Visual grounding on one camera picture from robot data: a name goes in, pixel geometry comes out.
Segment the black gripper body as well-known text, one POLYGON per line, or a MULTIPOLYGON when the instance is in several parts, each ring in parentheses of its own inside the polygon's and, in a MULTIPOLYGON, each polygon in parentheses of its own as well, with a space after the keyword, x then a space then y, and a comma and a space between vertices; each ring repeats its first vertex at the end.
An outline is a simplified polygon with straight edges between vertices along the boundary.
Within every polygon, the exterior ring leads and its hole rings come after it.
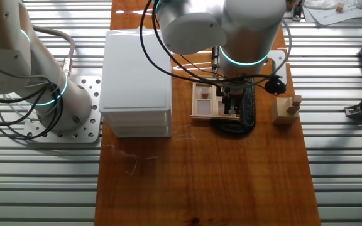
POLYGON ((222 87, 222 101, 240 101, 243 98, 243 89, 235 87, 222 87))

